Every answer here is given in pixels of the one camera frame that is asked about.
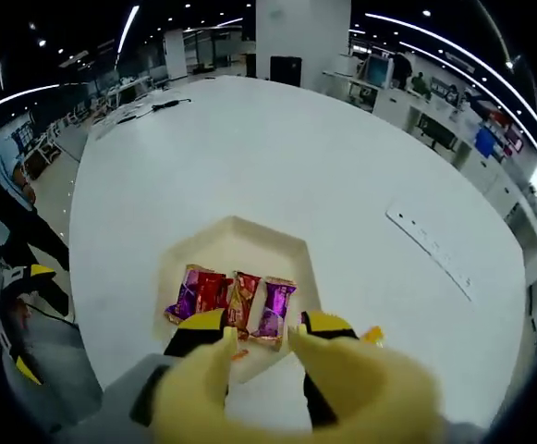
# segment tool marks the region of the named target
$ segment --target power strip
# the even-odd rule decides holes
[[[422,224],[421,217],[418,218],[408,208],[402,207],[399,204],[392,205],[385,215],[418,243],[445,270],[449,277],[453,279],[470,302],[473,302],[475,291],[471,278],[463,273],[461,267],[458,266],[455,256],[447,252],[440,245],[439,241],[434,238],[433,233]]]

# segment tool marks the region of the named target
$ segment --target black cabinet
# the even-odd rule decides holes
[[[282,57],[273,55],[270,57],[270,80],[286,85],[301,86],[300,57]]]

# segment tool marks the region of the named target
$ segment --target orange candy wrapper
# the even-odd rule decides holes
[[[238,329],[241,339],[246,339],[249,335],[247,325],[251,303],[256,295],[260,279],[260,277],[240,271],[236,273],[235,286],[231,291],[231,301],[227,309],[227,323]]]

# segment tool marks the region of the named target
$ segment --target cable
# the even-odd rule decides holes
[[[156,112],[156,111],[159,111],[160,109],[174,107],[176,105],[179,105],[181,102],[192,102],[192,101],[190,99],[170,100],[169,102],[165,102],[164,104],[161,104],[161,105],[153,105],[151,107],[151,110],[153,112]]]
[[[170,100],[169,102],[165,102],[164,104],[152,105],[151,109],[147,111],[146,113],[143,113],[140,116],[129,116],[129,117],[121,118],[120,120],[118,120],[117,123],[120,124],[120,123],[130,122],[130,120],[136,120],[137,118],[147,116],[149,113],[155,113],[159,111],[160,109],[172,108],[176,105],[179,105],[181,102],[192,102],[192,101],[190,99]]]
[[[68,322],[66,321],[65,319],[63,318],[60,318],[60,317],[56,317],[56,316],[53,316],[51,314],[48,314],[48,313],[45,313],[44,311],[42,311],[40,308],[37,308],[35,305],[32,305],[31,303],[27,303],[27,302],[24,302],[26,305],[28,305],[32,310],[36,310],[37,312],[43,314],[44,316],[46,317],[50,317],[51,319],[55,319],[57,321],[60,321],[60,322],[63,322],[65,324],[67,324],[68,326],[70,327],[73,327],[75,328],[77,331],[79,331],[79,326],[77,326],[76,324],[73,324],[72,322]]]

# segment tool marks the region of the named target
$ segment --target red candy wrapper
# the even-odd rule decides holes
[[[223,287],[225,275],[201,272],[196,289],[196,313],[210,312],[216,308],[217,294]]]
[[[260,277],[247,275],[238,271],[235,278],[235,286],[231,291],[231,300],[227,310],[227,323],[236,327],[242,338],[248,336],[248,318],[250,317],[251,303],[258,289]]]
[[[229,293],[229,286],[231,284],[233,284],[233,279],[223,279],[221,289],[216,295],[216,308],[227,308],[229,306],[227,294]]]

